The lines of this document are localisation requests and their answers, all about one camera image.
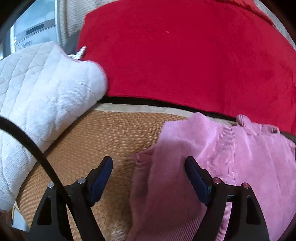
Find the black cable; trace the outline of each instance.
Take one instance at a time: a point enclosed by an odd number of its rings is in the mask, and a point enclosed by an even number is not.
[[[32,155],[35,159],[40,163],[43,167],[47,175],[53,181],[57,191],[60,193],[64,201],[66,202],[74,220],[74,210],[72,206],[72,201],[68,196],[63,184],[61,183],[60,179],[58,178],[57,174],[55,173],[54,169],[46,159],[45,155],[42,151],[38,148],[38,146],[34,143],[34,141],[24,132],[21,128],[17,125],[12,123],[10,120],[0,116],[0,129],[10,134],[16,140],[18,140]]]

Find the black fabric edge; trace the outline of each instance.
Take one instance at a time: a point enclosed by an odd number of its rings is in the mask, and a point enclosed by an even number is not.
[[[223,114],[216,113],[216,112],[208,112],[208,111],[199,110],[199,109],[195,109],[195,108],[191,108],[191,107],[187,107],[187,106],[183,106],[183,105],[171,104],[171,103],[167,103],[164,101],[152,100],[152,99],[105,96],[98,102],[99,103],[112,103],[112,104],[151,105],[151,106],[158,106],[158,107],[169,107],[169,108],[176,108],[176,109],[180,109],[180,110],[187,110],[190,112],[200,112],[203,115],[208,116],[208,117],[212,117],[212,118],[219,118],[219,119],[223,119],[223,120],[227,120],[227,121],[236,121],[235,117],[232,117],[232,116],[227,116],[227,115],[223,115]],[[295,135],[285,132],[285,131],[281,131],[281,134],[296,144],[296,136]]]

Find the white pillow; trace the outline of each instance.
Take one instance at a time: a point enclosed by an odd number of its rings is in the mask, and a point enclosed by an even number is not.
[[[29,46],[0,61],[0,115],[42,152],[106,89],[106,75],[97,63],[71,59],[54,42]],[[18,141],[0,131],[0,210],[12,209],[35,163]]]

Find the white quilted pillow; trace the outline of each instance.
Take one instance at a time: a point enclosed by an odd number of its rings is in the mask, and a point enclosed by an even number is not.
[[[54,42],[33,45],[0,61],[0,115],[44,152],[107,89],[102,68],[67,57]],[[36,160],[0,131],[0,210],[13,207]]]

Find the corduroy texture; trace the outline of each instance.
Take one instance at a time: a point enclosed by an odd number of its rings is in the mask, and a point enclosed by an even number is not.
[[[244,115],[226,126],[195,113],[164,124],[157,143],[136,155],[132,181],[133,227],[127,241],[191,241],[205,206],[185,173],[193,156],[212,177],[240,186],[248,182],[265,217],[270,241],[280,238],[296,213],[295,144],[271,125]],[[223,241],[231,204],[216,241]]]
[[[156,142],[164,122],[183,119],[186,118],[161,113],[94,110],[79,118],[48,151],[48,160],[63,185],[85,177],[105,155],[113,158],[106,189],[92,208],[107,241],[126,240],[131,227],[129,198],[134,167],[131,156]],[[20,189],[17,203],[29,226],[49,182],[45,171],[36,164]],[[70,226],[74,240],[81,240],[72,217]]]

